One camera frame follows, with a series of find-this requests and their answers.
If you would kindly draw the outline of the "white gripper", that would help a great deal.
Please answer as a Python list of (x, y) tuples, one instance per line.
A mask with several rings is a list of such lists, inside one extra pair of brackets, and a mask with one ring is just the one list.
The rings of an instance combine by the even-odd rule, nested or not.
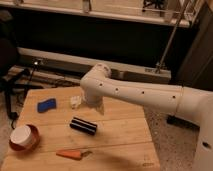
[(104, 104), (103, 103), (89, 105), (89, 107), (94, 109), (96, 112), (98, 112), (101, 115), (103, 115), (105, 113), (105, 109), (104, 109)]

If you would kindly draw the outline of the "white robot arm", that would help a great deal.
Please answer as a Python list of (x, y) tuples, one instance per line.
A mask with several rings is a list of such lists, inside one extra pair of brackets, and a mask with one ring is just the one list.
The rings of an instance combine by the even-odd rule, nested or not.
[(213, 171), (213, 91), (178, 85), (138, 83), (111, 78), (104, 63), (81, 79), (84, 101), (98, 106), (104, 96), (159, 109), (200, 127), (192, 171)]

